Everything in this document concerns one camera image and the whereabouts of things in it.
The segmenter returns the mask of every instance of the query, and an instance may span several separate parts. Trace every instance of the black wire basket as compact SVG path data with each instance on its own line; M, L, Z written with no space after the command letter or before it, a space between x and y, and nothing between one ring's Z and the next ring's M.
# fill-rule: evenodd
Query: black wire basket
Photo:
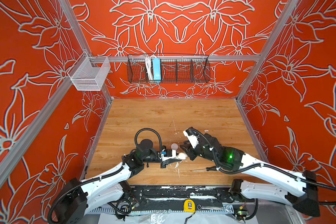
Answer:
M210 63L207 55L164 54L161 61L161 79L149 80L145 65L146 55L128 55L127 75L130 83L207 83L210 81Z

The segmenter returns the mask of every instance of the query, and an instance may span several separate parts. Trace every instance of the wooden table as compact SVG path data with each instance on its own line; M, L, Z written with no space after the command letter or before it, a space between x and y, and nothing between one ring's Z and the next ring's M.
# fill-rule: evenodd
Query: wooden table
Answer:
M123 154L135 148L134 136L139 129L153 128L162 144L182 144L187 138L183 131L193 127L216 137L223 146L231 146L259 158L244 125L235 101L231 99L114 99L102 135L88 168L86 178L98 175L121 162ZM138 143L148 138L158 149L158 138L153 132L139 134ZM149 164L138 175L130 178L131 185L231 185L233 179L252 182L262 180L244 174L226 175L219 171L191 172L214 163L197 157L174 163L165 169L160 164Z

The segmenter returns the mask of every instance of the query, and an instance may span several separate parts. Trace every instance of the white round object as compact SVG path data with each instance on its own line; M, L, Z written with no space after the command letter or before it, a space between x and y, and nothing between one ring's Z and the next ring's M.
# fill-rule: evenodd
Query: white round object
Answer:
M178 149L178 144L177 143L173 143L173 144L170 145L170 148L172 150L177 150Z
M177 157L178 159L186 159L188 158L188 155L185 154L184 152L180 152Z

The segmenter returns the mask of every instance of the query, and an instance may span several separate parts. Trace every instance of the screwdriver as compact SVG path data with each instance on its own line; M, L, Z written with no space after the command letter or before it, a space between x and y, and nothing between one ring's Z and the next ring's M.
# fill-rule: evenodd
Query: screwdriver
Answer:
M191 170L191 172L195 172L195 171L216 171L216 166L212 166L212 167L207 167L205 169L196 169L196 170Z

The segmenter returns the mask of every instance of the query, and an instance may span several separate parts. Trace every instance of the yellow tape measure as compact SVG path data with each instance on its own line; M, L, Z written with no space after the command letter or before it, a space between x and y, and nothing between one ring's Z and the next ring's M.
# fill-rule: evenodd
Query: yellow tape measure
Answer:
M195 213L195 204L194 204L194 201L192 201L190 199L185 200L183 211Z

